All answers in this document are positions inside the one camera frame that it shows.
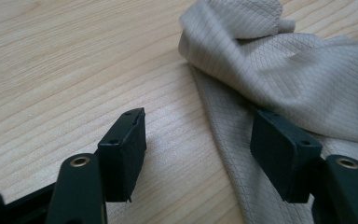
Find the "table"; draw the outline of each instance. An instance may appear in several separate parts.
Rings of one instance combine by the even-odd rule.
[[[194,79],[177,51],[191,0],[0,0],[0,192],[7,203],[93,152],[144,107],[147,151],[132,203],[109,223],[243,223]],[[357,1],[283,0],[296,32],[358,39]]]

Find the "wood grain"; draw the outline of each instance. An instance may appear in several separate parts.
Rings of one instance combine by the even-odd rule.
[[[0,0],[0,192],[54,182],[126,110],[146,111],[133,203],[110,223],[242,223],[197,87],[177,52],[191,1]],[[297,32],[358,39],[358,1],[282,1]]]

